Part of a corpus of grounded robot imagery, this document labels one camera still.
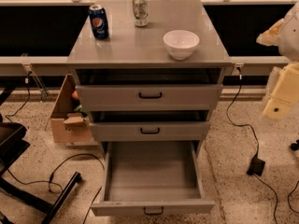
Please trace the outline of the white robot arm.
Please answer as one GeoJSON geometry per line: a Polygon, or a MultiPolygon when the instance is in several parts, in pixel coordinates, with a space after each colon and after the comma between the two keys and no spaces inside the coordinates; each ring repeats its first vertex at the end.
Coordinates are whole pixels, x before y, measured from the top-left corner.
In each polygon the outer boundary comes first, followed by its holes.
{"type": "Polygon", "coordinates": [[[259,34],[256,42],[277,46],[279,54],[290,60],[283,68],[273,68],[263,98],[263,116],[283,119],[299,101],[299,2],[283,19],[259,34]]]}

